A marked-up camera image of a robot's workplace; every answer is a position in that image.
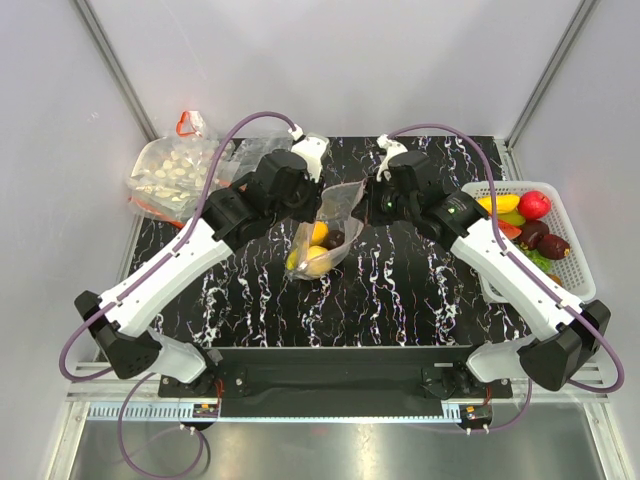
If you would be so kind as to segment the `yellow banana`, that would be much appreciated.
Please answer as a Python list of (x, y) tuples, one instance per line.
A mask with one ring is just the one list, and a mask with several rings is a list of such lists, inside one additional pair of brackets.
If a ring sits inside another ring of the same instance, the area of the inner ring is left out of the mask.
[(307, 258), (306, 250), (293, 249), (289, 253), (286, 259), (286, 262), (285, 262), (286, 269), (288, 271), (304, 269), (306, 267), (306, 258)]

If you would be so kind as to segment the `clear dotted zip bag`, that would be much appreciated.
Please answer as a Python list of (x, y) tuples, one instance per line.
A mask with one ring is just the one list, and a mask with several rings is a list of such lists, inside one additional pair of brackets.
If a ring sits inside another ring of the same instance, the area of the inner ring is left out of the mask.
[[(306, 250), (312, 246), (310, 244), (312, 229), (316, 221), (325, 222), (331, 230), (340, 230), (345, 233), (345, 243), (333, 249), (337, 257), (338, 265), (346, 258), (351, 249), (351, 245), (358, 238), (363, 229), (363, 222), (354, 218), (352, 212), (364, 197), (364, 183), (352, 182), (340, 184), (327, 188), (322, 194), (321, 207), (312, 223), (301, 223), (291, 242), (289, 253), (293, 249)], [(310, 278), (302, 270), (288, 271), (285, 266), (288, 278), (296, 280), (315, 280)]]

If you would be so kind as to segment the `yellow lemon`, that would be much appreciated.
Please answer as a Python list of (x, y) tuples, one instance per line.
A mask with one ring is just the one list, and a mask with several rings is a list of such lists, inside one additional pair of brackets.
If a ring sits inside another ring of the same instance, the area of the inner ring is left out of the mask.
[(337, 265), (337, 257), (332, 250), (314, 245), (307, 249), (303, 262), (303, 273), (312, 279), (319, 278), (329, 273)]

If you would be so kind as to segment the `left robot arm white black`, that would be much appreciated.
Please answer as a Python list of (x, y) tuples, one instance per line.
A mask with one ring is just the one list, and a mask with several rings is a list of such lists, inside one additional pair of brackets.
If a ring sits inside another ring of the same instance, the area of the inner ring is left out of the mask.
[(120, 379), (144, 372), (180, 382), (196, 396), (215, 386), (211, 362), (192, 343), (151, 329), (156, 315), (205, 271), (285, 219), (310, 222), (324, 187), (320, 154), (278, 150), (257, 168), (209, 195), (199, 217), (129, 278), (74, 306)]

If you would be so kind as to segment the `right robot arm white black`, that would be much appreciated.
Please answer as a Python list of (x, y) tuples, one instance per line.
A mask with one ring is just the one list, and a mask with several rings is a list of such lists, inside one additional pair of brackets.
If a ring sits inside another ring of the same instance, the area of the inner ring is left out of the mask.
[(445, 193), (429, 177), (424, 153), (387, 152), (366, 181), (364, 201), (369, 225), (411, 223), (487, 279), (528, 325), (529, 336), (482, 345), (454, 371), (463, 395), (476, 396), (492, 381), (520, 376), (558, 391), (597, 352), (609, 309), (597, 300), (582, 302), (538, 269), (472, 196)]

